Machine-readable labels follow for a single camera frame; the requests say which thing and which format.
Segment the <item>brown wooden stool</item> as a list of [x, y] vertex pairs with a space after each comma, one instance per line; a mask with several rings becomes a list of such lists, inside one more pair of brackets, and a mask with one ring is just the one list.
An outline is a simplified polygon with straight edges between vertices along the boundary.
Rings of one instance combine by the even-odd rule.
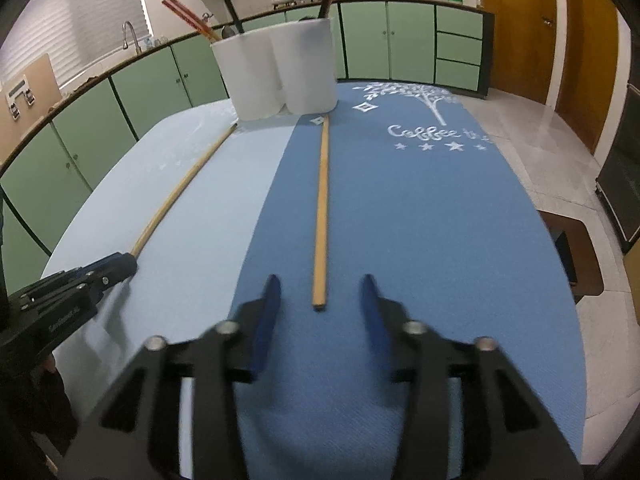
[[575, 304], [584, 297], [600, 296], [604, 292], [600, 263], [585, 223], [544, 210], [539, 214], [561, 259]]

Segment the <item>white window blind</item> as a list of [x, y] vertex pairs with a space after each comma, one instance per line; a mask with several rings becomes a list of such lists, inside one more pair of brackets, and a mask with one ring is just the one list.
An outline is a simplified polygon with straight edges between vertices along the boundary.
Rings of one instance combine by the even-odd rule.
[[5, 84], [46, 54], [59, 84], [122, 48], [122, 25], [150, 36], [142, 0], [30, 0], [1, 47]]

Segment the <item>red-handled bamboo chopstick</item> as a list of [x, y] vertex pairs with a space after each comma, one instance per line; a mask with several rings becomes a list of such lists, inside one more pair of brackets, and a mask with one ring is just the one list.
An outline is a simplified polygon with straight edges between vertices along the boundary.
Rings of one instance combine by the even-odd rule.
[[[186, 12], [187, 14], [190, 14], [192, 16], [192, 18], [195, 18], [198, 22], [200, 22], [201, 24], [206, 24], [206, 21], [204, 21], [202, 18], [200, 18], [199, 16], [197, 16], [192, 10], [190, 10], [185, 4], [183, 4], [182, 2], [180, 2], [179, 0], [169, 0], [171, 1], [175, 6], [178, 6], [181, 10], [183, 10], [184, 12]], [[217, 37], [217, 41], [221, 40], [221, 36], [218, 34], [218, 32], [215, 32], [213, 30], [215, 36]]]
[[162, 5], [168, 9], [171, 13], [178, 16], [180, 20], [183, 20], [187, 25], [193, 28], [196, 32], [198, 32], [201, 36], [205, 37], [211, 44], [217, 40], [213, 29], [211, 29], [206, 24], [201, 24], [195, 18], [192, 18], [190, 14], [187, 14], [183, 10], [181, 10], [178, 6], [175, 6], [169, 0], [162, 0]]

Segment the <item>wooden door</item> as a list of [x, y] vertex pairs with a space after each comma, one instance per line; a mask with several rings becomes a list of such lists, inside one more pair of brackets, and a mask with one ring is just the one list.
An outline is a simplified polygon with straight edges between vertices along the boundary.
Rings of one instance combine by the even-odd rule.
[[492, 88], [544, 104], [555, 51], [556, 0], [482, 0], [495, 17]]
[[614, 90], [617, 9], [612, 0], [566, 0], [566, 10], [565, 58], [555, 111], [594, 152]]

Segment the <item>green lower kitchen cabinets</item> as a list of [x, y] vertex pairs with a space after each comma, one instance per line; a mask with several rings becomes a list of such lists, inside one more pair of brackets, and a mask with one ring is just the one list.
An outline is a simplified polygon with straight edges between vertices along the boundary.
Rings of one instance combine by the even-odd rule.
[[[342, 0], [330, 19], [338, 79], [487, 96], [489, 12], [426, 0]], [[6, 287], [15, 292], [40, 278], [82, 204], [145, 133], [227, 96], [212, 48], [190, 34], [89, 79], [38, 119], [1, 156]]]

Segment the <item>white two-compartment utensil holder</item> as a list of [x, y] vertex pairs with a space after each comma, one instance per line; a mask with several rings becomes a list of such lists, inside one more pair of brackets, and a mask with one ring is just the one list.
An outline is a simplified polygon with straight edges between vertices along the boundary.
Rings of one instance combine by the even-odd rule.
[[212, 44], [229, 99], [242, 122], [326, 114], [337, 104], [331, 21], [294, 21]]

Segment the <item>light blue placemat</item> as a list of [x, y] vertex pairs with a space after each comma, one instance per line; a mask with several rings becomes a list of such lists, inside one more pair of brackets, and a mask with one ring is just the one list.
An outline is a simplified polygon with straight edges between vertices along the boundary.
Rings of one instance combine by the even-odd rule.
[[131, 252], [169, 193], [234, 122], [235, 133], [145, 245], [136, 275], [108, 292], [98, 316], [58, 350], [81, 414], [145, 337], [198, 336], [244, 300], [236, 285], [296, 117], [241, 122], [222, 101], [163, 120], [106, 176], [55, 248], [52, 272]]

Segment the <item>chrome kitchen faucet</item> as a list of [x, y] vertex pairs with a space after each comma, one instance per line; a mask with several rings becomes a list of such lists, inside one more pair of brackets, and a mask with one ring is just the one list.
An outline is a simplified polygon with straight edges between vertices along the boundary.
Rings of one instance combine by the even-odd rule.
[[130, 46], [134, 46], [134, 53], [136, 55], [142, 53], [134, 25], [130, 21], [124, 21], [122, 23], [122, 48], [127, 50]]

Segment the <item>left wooden door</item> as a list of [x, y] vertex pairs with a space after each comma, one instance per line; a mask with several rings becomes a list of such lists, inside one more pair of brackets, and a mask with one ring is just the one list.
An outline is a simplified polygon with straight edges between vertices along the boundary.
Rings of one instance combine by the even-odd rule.
[[556, 0], [482, 0], [495, 17], [492, 88], [544, 104], [555, 51]]

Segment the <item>right wooden door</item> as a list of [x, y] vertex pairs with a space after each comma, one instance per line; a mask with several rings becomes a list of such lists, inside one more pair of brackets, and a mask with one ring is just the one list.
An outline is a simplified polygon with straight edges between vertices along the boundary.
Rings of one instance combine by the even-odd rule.
[[565, 58], [555, 111], [594, 152], [614, 90], [617, 9], [612, 0], [566, 0], [566, 10]]

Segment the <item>cardboard board with clips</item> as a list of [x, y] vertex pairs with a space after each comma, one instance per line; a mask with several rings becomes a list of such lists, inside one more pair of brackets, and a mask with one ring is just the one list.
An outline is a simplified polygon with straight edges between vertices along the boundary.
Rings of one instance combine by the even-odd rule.
[[4, 162], [32, 127], [62, 100], [50, 56], [40, 55], [1, 88], [0, 150]]

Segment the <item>dark blue placemat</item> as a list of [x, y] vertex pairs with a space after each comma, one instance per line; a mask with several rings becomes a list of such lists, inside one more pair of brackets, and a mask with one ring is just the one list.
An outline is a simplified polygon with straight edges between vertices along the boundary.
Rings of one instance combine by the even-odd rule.
[[359, 285], [442, 336], [496, 338], [582, 448], [586, 368], [574, 299], [525, 188], [455, 96], [341, 84], [330, 124], [328, 303], [311, 305], [321, 126], [299, 118], [254, 229], [234, 302], [277, 275], [265, 371], [236, 389], [254, 479], [386, 479], [406, 390], [382, 376]]

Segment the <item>plain bamboo chopstick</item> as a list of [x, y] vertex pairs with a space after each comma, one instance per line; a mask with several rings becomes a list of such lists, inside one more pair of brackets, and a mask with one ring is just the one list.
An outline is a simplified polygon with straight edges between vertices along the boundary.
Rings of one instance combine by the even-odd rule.
[[180, 196], [191, 184], [198, 173], [206, 166], [209, 159], [211, 159], [217, 153], [221, 145], [230, 138], [232, 133], [235, 133], [236, 128], [238, 128], [238, 124], [234, 122], [203, 154], [201, 154], [201, 157], [186, 172], [186, 174], [182, 177], [182, 179], [178, 182], [174, 189], [169, 193], [169, 195], [166, 197], [166, 200], [164, 200], [164, 202], [162, 203], [162, 206], [160, 206], [160, 209], [154, 214], [152, 219], [149, 221], [149, 223], [146, 225], [146, 227], [134, 243], [134, 247], [130, 252], [130, 254], [134, 256], [134, 258], [137, 259], [140, 257], [143, 249], [145, 248], [145, 245], [149, 243], [149, 240], [166, 217], [166, 214], [168, 214], [171, 208], [175, 205], [175, 202], [180, 198]]
[[329, 154], [330, 118], [323, 118], [319, 181], [317, 194], [316, 237], [314, 238], [314, 279], [312, 280], [312, 306], [316, 311], [326, 307], [326, 283], [328, 282], [328, 208], [329, 208]]

